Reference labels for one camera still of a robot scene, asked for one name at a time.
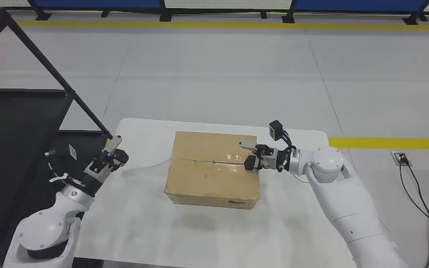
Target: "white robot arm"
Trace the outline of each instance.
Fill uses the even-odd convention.
[[[339,150],[296,149],[278,121],[270,124],[270,135],[274,140],[283,139],[288,147],[280,151],[266,145],[240,143],[254,154],[246,159],[246,170],[268,168],[298,176],[305,174],[323,213],[343,237],[358,267],[408,268],[384,234],[373,199]]]
[[[89,210],[109,174],[127,163],[128,155],[117,149],[121,141],[120,136],[114,136],[81,177],[70,178],[64,174],[56,178],[64,180],[66,185],[56,193],[52,207],[36,212],[18,224],[4,268],[72,266],[80,229],[80,219],[76,215]],[[34,257],[41,254],[44,256],[40,259]]]

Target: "electrical outlet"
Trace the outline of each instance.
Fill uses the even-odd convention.
[[[400,155],[402,154],[402,152],[400,152],[400,151],[391,151],[390,153],[391,153],[391,156],[393,157],[393,160],[394,160],[395,164],[397,166],[400,166],[400,161],[401,161]],[[403,153],[403,154],[408,159],[408,163],[409,163],[410,167],[413,166],[413,164],[411,163],[411,160],[410,160],[410,157],[408,156],[408,154],[406,154],[406,153]]]

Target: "floor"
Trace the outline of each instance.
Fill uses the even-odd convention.
[[[175,21],[261,21],[258,14]],[[268,21],[279,15],[269,14]],[[33,19],[28,12],[16,19]],[[159,17],[110,14],[110,21]],[[52,20],[101,20],[55,13]],[[301,15],[306,23],[401,25],[400,17]],[[427,137],[427,31],[338,29],[23,27],[112,132],[125,117],[317,129],[328,136]],[[60,88],[12,32],[0,34],[0,87]],[[77,105],[63,129],[97,129]],[[372,193],[390,238],[423,267],[428,221],[403,191],[391,149],[344,149]],[[427,150],[405,150],[429,195]],[[408,172],[407,185],[414,191]],[[135,267],[106,263],[105,267]]]

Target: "white table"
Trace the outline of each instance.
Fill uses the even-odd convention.
[[[129,162],[85,214],[76,257],[197,268],[355,267],[310,185],[286,172],[260,172],[261,200],[252,210],[173,204],[164,186],[176,131],[256,135],[284,147],[267,127],[123,119],[117,134]],[[297,147],[328,145],[321,131],[288,132]]]

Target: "cardboard box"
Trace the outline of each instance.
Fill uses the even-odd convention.
[[[259,200],[259,173],[244,169],[256,136],[176,132],[165,193],[175,204],[250,209]]]

